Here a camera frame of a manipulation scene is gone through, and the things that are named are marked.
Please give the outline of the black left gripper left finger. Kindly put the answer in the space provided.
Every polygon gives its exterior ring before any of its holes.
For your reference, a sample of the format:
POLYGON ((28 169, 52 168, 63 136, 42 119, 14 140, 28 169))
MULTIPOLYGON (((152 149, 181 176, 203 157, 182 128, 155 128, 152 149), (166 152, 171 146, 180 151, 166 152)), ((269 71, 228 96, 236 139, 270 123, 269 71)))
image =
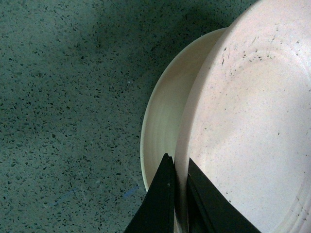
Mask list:
POLYGON ((126 233, 173 233, 175 168, 173 159, 164 154, 138 211, 126 233))

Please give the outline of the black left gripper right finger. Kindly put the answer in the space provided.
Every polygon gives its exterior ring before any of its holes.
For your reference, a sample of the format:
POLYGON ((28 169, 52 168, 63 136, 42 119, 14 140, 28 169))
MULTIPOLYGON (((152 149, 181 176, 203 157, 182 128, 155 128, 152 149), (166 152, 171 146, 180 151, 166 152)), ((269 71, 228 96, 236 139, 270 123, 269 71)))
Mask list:
POLYGON ((202 170, 189 160, 187 178, 190 233, 258 233, 215 187, 202 170))

